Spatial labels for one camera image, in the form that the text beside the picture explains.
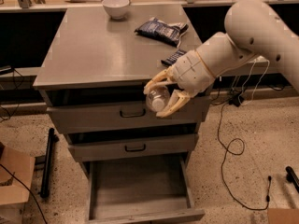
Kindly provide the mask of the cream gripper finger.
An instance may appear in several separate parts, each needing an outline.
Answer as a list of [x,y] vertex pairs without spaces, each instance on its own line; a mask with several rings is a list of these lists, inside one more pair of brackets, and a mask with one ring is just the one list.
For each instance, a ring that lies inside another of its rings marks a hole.
[[169,66],[160,73],[158,73],[152,80],[150,80],[144,87],[143,93],[149,94],[150,91],[156,87],[166,86],[170,84],[175,84],[176,81],[173,77],[173,67]]
[[171,116],[191,100],[191,96],[186,91],[174,90],[166,107],[159,111],[156,116],[165,118]]

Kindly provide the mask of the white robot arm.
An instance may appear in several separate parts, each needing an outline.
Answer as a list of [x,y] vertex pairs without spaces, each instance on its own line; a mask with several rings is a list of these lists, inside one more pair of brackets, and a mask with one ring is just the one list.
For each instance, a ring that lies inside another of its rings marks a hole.
[[168,117],[209,87],[223,73],[262,56],[299,91],[299,37],[269,5],[261,0],[234,3],[217,32],[196,49],[158,73],[144,93],[177,84],[169,102],[156,111]]

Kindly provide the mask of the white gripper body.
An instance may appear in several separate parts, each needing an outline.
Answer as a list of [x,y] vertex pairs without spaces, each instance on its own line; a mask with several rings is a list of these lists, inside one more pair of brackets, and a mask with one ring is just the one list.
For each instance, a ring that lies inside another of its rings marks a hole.
[[196,50],[190,50],[172,65],[172,75],[178,86],[191,97],[205,91],[216,79]]

